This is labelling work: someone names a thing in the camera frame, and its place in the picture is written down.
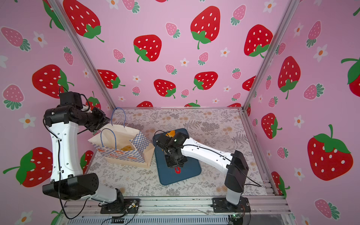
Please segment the croissant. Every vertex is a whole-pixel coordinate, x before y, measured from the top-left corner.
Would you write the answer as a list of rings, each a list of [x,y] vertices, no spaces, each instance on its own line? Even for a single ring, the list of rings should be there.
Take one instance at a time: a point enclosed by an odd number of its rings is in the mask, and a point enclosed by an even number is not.
[[[175,136],[175,134],[176,134],[175,130],[172,130],[172,131],[167,132],[166,135],[167,135],[168,137],[172,138],[172,137]]]

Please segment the checkered paper bag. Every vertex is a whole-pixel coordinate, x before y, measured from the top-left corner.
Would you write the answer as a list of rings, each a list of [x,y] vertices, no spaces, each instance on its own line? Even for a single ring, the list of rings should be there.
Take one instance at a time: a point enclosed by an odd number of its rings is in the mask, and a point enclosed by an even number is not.
[[[112,164],[150,168],[155,147],[138,129],[110,121],[88,140]]]

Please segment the small glazed ring pastry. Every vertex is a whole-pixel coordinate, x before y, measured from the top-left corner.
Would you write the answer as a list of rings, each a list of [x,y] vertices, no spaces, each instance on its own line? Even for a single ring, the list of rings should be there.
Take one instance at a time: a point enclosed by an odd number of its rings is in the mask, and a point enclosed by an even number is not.
[[[134,147],[132,145],[127,145],[127,146],[124,146],[123,148],[121,148],[120,150],[123,152],[129,152],[129,151],[133,151]]]

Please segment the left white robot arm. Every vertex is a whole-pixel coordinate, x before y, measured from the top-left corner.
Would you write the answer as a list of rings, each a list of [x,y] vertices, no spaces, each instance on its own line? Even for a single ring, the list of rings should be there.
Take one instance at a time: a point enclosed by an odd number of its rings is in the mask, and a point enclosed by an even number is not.
[[[51,181],[42,187],[45,195],[62,201],[89,198],[101,203],[103,213],[120,213],[125,208],[120,190],[100,184],[95,173],[83,174],[80,167],[79,127],[97,132],[109,121],[98,108],[86,111],[68,105],[46,110],[43,124],[51,135],[53,163]]]

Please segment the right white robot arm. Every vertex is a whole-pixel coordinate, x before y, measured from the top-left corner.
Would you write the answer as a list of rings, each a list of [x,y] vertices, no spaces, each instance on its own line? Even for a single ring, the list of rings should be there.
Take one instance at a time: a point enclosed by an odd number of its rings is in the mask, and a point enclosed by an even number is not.
[[[163,150],[169,168],[183,167],[188,158],[194,158],[225,174],[226,201],[232,205],[239,204],[246,186],[262,187],[248,177],[249,167],[240,151],[216,150],[182,132],[176,132],[174,136],[166,132],[155,134],[153,144]]]

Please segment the red handled metal tongs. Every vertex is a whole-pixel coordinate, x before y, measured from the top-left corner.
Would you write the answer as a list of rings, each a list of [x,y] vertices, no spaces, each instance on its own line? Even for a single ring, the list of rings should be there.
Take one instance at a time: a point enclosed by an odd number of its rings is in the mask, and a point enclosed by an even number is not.
[[[177,174],[180,174],[180,173],[181,173],[181,168],[180,168],[180,167],[176,167],[176,168],[175,168],[175,172],[176,172]]]

